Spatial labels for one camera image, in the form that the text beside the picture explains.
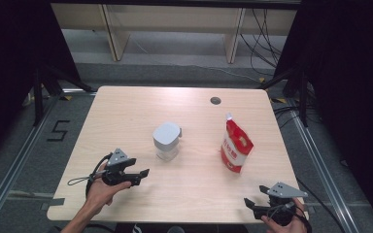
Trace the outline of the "black curtain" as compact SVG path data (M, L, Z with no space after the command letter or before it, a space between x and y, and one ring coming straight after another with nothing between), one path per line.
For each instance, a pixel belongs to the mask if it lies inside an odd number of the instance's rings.
M373 0L301 0L276 71L295 65L373 208Z
M34 83L52 67L81 78L50 0L0 0L0 141Z

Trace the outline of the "person's left hand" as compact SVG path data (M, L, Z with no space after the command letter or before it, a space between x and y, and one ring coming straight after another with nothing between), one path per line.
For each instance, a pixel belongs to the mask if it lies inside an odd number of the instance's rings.
M114 196L131 186L131 182L123 182L116 185L107 185L102 179L95 179L90 187L85 206L91 210L100 210L105 205L110 205Z

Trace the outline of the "aluminium floor rail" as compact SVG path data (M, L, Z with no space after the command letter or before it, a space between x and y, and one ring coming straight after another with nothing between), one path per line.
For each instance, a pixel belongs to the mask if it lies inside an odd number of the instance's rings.
M348 207L334 179L330 175L330 172L323 161L322 155L317 148L309 129L300 119L301 114L297 114L295 111L292 111L291 114L294 116L295 125L304 142L304 145L307 148L320 180L322 181L322 186L324 187L335 214L339 219L342 229L345 233L359 233L358 226L353 218L350 208Z
M56 105L59 96L50 97L46 107L44 108L44 113L42 118L32 127L27 135L25 142L22 144L20 151L11 163L9 170L5 174L3 181L0 183L0 210L2 209L4 202L9 195L11 188L16 182L20 172L22 171L26 160L28 159L31 151L33 150L38 138L45 127L49 114L51 110Z

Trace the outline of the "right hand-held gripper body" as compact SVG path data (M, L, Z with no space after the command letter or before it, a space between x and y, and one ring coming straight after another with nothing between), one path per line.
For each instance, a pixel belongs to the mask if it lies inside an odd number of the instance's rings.
M261 219L262 216L268 216L282 226L288 225L296 214L296 205L292 199L308 196L306 192L282 182L269 187L266 195L269 197L269 206L262 207L254 204L254 217Z

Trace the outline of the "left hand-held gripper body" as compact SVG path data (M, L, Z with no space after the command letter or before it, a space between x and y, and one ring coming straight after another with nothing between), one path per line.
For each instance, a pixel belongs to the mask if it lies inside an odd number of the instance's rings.
M116 185L130 180L130 176L124 172L127 167L122 167L122 163L127 159L129 157L121 149L116 149L112 153L102 175L102 180L105 184Z

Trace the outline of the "red and white spout pouch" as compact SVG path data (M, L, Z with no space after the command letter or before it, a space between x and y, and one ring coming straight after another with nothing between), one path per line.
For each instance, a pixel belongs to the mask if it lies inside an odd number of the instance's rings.
M220 147L220 157L228 170L240 173L254 144L246 131L234 121L231 113L228 113L225 118L225 133Z

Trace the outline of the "black metal stand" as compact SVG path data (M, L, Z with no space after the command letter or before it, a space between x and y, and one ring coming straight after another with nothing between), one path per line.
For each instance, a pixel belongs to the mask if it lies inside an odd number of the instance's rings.
M85 92L96 91L95 88L83 83L79 76L70 76L53 66L41 64L34 72L33 91L35 97L35 126L37 126L44 117L42 87L47 90L50 96L59 96L63 93L63 89L58 82L59 80L71 83Z
M295 65L279 75L275 75L274 78L266 83L262 83L258 89L266 90L267 88L279 83L283 80L287 80L287 84L284 87L283 93L286 97L293 97L296 92L299 93L299 104L298 112L299 118L305 127L307 123L307 85L308 78L304 71L304 67L301 65Z

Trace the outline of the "pale wooden shelf unit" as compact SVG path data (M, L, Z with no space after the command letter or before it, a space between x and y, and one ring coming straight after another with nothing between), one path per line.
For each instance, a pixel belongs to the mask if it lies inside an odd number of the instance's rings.
M258 34L252 19L265 19L262 32L287 36L295 10L129 6L107 4L53 3L63 29L104 30L112 58L122 59L128 38L134 31L215 33L223 36L226 61L232 63L241 34Z

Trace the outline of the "person's right hand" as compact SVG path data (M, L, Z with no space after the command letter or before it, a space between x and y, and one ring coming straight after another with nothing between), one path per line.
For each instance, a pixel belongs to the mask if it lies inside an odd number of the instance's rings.
M266 233L308 233L306 225L300 219L304 214L303 204L297 198L293 198L292 202L296 205L296 216L286 226L279 225L268 216L261 217L261 220L268 226Z

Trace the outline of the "clear jar with grey lid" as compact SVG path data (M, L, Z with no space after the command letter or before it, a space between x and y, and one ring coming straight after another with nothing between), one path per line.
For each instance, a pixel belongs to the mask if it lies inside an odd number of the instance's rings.
M179 152L179 139L182 137L182 128L174 122L164 122L153 132L153 143L156 155L164 160L171 161Z

